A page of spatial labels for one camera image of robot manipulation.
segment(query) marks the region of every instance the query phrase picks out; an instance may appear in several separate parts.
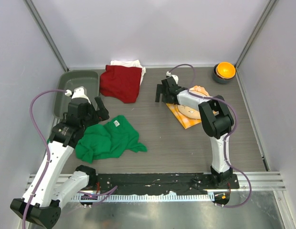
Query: green cloth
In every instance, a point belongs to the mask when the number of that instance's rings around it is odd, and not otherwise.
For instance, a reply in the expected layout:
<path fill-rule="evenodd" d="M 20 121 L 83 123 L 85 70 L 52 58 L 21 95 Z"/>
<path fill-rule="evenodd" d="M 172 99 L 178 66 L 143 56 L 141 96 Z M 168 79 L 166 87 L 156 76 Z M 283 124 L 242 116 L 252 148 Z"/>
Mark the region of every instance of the green cloth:
<path fill-rule="evenodd" d="M 147 148 L 138 142 L 138 138 L 138 132 L 124 116 L 119 115 L 105 125 L 88 127 L 75 148 L 76 156 L 92 163 L 93 160 L 120 157 L 126 149 L 136 153 L 147 152 Z"/>

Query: red cloth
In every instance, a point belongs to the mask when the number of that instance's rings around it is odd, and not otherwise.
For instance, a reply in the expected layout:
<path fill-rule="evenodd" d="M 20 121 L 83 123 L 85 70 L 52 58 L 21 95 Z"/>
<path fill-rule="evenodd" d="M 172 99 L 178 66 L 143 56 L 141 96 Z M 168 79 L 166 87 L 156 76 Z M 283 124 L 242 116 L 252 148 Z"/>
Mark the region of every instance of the red cloth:
<path fill-rule="evenodd" d="M 106 65 L 106 71 L 100 76 L 100 92 L 126 104 L 135 103 L 141 74 L 141 68 Z"/>

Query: yellow checkered cloth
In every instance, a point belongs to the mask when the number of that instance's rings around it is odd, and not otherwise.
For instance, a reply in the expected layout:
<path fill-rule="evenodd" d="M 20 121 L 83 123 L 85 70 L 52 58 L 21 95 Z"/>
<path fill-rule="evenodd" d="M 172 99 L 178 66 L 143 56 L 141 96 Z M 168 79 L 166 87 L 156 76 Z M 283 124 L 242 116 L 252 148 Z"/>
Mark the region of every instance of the yellow checkered cloth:
<path fill-rule="evenodd" d="M 166 104 L 166 105 L 171 110 L 171 112 L 175 115 L 178 121 L 182 124 L 184 129 L 190 128 L 191 126 L 201 122 L 201 119 L 191 119 L 181 114 L 181 112 L 178 110 L 178 105 L 176 104 Z"/>

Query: white wall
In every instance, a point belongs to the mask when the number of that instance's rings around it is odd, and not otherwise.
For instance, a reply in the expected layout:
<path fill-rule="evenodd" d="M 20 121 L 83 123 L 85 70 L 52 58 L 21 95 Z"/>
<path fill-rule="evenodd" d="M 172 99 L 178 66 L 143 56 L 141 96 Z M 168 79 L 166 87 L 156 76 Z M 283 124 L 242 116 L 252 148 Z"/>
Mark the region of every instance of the white wall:
<path fill-rule="evenodd" d="M 267 0 L 34 0 L 66 64 L 236 62 Z"/>
<path fill-rule="evenodd" d="M 30 122 L 31 99 L 55 88 L 62 73 L 24 2 L 0 1 L 0 229 L 16 228 L 19 218 L 10 203 L 22 197 L 45 151 Z M 53 119 L 53 96 L 34 107 L 45 136 Z"/>
<path fill-rule="evenodd" d="M 280 0 L 240 67 L 266 159 L 296 212 L 296 0 Z"/>

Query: gray tray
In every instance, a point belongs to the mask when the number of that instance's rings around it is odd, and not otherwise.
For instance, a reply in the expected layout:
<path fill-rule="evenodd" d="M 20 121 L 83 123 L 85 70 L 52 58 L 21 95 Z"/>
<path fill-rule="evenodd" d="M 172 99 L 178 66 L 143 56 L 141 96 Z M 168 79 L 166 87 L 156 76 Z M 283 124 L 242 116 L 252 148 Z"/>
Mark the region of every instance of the gray tray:
<path fill-rule="evenodd" d="M 77 87 L 85 87 L 87 96 L 89 97 L 94 108 L 97 108 L 95 97 L 99 96 L 99 75 L 97 72 L 89 70 L 79 70 L 64 73 L 59 80 L 58 89 L 74 91 Z M 53 115 L 56 118 L 63 119 L 63 113 L 67 112 L 70 97 L 64 93 L 57 93 L 54 101 Z"/>

